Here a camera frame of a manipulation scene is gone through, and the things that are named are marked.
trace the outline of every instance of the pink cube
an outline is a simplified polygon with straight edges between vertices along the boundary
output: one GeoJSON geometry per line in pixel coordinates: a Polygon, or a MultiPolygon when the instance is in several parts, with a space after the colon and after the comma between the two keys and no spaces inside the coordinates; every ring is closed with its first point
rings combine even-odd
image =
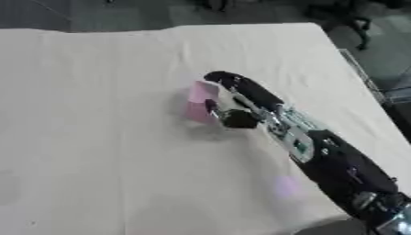
{"type": "Polygon", "coordinates": [[[186,116],[193,121],[210,124],[215,120],[211,117],[204,102],[206,99],[217,100],[219,88],[217,85],[197,81],[190,89],[186,116]]]}

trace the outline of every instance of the gray floor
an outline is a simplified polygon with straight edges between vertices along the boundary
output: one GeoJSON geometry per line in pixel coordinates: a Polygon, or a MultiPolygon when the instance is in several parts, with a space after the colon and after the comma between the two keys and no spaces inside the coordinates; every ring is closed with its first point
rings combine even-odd
{"type": "MultiPolygon", "coordinates": [[[[96,32],[181,25],[306,22],[311,19],[303,17],[302,12],[310,1],[237,0],[226,14],[221,14],[197,9],[195,0],[116,0],[111,5],[104,0],[2,0],[0,28],[96,32]]],[[[369,4],[364,15],[370,16],[373,23],[369,32],[372,44],[367,51],[355,50],[359,39],[348,28],[337,28],[329,36],[338,47],[349,49],[382,89],[396,87],[403,83],[398,81],[398,75],[411,65],[411,13],[407,11],[369,4]]]]}

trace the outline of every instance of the chair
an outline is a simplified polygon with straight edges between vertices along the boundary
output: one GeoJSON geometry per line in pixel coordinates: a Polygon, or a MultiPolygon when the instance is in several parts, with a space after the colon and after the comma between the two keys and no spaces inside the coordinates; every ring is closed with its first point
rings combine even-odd
{"type": "Polygon", "coordinates": [[[370,42],[367,30],[370,29],[371,20],[359,14],[361,4],[360,0],[338,0],[329,6],[310,5],[305,14],[308,17],[314,17],[318,12],[331,16],[331,19],[322,27],[326,32],[340,25],[350,27],[361,38],[361,44],[357,46],[357,49],[366,50],[370,42]]]}

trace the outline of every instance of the white tablecloth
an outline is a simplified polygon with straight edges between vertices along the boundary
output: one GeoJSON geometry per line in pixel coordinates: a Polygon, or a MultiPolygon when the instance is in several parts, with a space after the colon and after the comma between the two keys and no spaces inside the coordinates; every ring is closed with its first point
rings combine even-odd
{"type": "Polygon", "coordinates": [[[1,234],[262,235],[344,216],[261,129],[183,117],[214,70],[259,81],[411,193],[411,149],[315,25],[1,30],[1,234]]]}

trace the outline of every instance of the wire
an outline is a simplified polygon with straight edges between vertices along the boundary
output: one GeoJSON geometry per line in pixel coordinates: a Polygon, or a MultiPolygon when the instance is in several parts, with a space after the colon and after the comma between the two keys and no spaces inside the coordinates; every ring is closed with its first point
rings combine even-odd
{"type": "Polygon", "coordinates": [[[397,88],[391,88],[391,89],[372,89],[374,92],[381,92],[381,93],[388,93],[388,92],[394,92],[394,91],[400,91],[400,90],[406,90],[406,89],[411,89],[410,86],[404,86],[404,87],[397,87],[397,88]]]}
{"type": "MultiPolygon", "coordinates": [[[[401,77],[404,78],[404,76],[405,76],[410,70],[411,70],[411,65],[408,66],[402,73],[400,73],[400,75],[399,75],[400,80],[401,80],[401,77]]],[[[411,85],[403,86],[403,87],[390,88],[390,89],[371,89],[371,90],[373,90],[374,92],[389,93],[389,92],[406,90],[406,89],[411,89],[411,85]]]]}

